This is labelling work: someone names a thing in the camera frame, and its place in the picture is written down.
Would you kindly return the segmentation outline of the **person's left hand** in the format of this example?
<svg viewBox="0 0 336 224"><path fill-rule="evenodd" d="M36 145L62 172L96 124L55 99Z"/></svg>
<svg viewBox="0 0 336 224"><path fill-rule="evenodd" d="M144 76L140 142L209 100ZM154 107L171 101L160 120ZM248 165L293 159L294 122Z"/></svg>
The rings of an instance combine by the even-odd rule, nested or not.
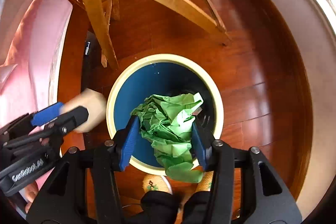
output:
<svg viewBox="0 0 336 224"><path fill-rule="evenodd" d="M27 205L25 206L25 212L28 213L33 201L38 195L39 189L38 184L33 182L24 188L25 198L27 199Z"/></svg>

